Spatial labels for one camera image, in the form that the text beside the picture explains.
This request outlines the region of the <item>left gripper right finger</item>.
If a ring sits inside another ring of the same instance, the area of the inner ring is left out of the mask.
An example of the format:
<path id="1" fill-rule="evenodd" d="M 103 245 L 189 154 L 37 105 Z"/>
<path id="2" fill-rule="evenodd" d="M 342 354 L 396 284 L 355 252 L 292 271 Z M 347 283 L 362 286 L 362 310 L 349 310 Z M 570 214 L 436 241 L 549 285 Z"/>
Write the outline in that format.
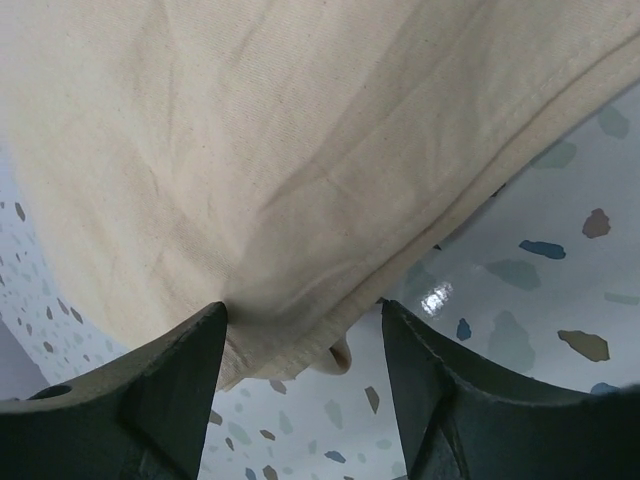
<path id="1" fill-rule="evenodd" d="M 639 388 L 593 395 L 508 370 L 381 303 L 410 479 L 636 479 Z"/>

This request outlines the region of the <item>beige cloth mat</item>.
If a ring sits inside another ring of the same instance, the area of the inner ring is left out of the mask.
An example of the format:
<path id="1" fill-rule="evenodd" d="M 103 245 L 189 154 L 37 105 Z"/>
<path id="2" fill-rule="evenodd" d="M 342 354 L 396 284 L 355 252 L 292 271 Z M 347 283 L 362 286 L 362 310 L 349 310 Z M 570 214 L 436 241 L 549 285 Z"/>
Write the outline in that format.
<path id="1" fill-rule="evenodd" d="M 135 348 L 230 314 L 218 385 L 315 364 L 639 76 L 635 1 L 5 1 L 1 128 L 55 283 Z"/>

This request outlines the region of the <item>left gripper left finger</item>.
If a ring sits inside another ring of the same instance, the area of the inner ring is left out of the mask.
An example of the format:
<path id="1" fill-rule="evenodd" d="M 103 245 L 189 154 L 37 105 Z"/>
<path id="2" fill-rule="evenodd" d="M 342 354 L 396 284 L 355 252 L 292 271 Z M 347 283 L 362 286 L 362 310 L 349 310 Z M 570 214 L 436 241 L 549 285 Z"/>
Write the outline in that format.
<path id="1" fill-rule="evenodd" d="M 2 478 L 196 478 L 226 330 L 212 303 L 97 369 L 2 401 Z"/>

